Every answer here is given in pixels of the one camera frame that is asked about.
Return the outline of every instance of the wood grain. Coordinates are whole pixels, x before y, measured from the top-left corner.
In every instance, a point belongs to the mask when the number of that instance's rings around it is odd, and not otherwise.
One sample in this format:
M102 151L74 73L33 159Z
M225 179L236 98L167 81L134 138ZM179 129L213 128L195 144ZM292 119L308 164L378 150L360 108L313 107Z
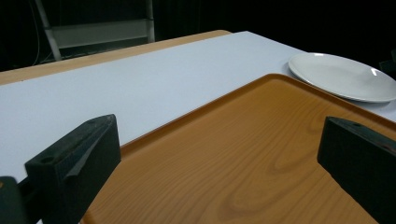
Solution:
M318 164L326 116L396 124L267 75L122 147L82 222L375 223Z
M188 35L180 38L154 42L136 47L112 50L109 52L93 54L89 56L59 61L55 63L40 64L31 67L25 67L0 73L0 85L24 81L30 78L43 77L55 73L65 72L72 69L89 66L98 63L111 62L117 59L131 57L154 50L166 49L177 45L188 44L194 41L208 39L216 36L230 34L228 31L217 30L206 32L198 35Z

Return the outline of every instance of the white chair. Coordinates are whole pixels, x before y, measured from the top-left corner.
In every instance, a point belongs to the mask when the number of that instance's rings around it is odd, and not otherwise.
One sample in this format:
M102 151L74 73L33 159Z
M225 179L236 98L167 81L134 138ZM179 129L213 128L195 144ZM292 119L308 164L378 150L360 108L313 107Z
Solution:
M56 61L62 59L60 49L144 37L147 38L148 43L155 41L152 0L146 0L145 19L66 26L50 26L41 0L35 0L35 3Z

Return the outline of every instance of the dark wall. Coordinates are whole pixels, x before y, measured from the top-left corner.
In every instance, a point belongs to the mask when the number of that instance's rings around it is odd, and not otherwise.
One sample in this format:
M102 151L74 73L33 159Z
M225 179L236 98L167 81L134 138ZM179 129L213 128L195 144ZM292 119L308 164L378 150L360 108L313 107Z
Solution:
M37 38L28 2L0 1L2 70L31 65ZM141 17L144 0L42 0L51 24ZM211 30L250 31L305 51L348 57L377 67L396 48L390 1L153 0L157 40ZM39 24L40 58L50 52Z

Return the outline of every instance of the wooden table edge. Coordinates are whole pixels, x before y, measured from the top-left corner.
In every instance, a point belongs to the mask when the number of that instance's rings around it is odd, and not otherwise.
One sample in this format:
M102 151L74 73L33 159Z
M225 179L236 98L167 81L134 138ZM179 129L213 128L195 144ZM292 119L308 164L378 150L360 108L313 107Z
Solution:
M15 70L9 70L0 73L0 85L24 81L36 77L48 76L51 74L65 72L98 63L111 62L117 59L148 53L159 49L167 49L174 46L188 44L191 42L200 41L212 37L228 35L230 33L231 32L225 30L210 31L197 35L187 35L174 39L153 42L125 49L112 50L104 53L93 54L55 63L46 63Z

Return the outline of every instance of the table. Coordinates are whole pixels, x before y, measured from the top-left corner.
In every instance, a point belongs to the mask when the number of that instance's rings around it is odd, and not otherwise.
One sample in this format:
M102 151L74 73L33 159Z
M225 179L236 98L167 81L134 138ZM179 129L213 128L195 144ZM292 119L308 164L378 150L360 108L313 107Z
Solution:
M1 73L0 175L21 181L25 161L112 108L125 145L266 74L293 77L287 62L301 52L214 31ZM395 102L354 103L396 120Z

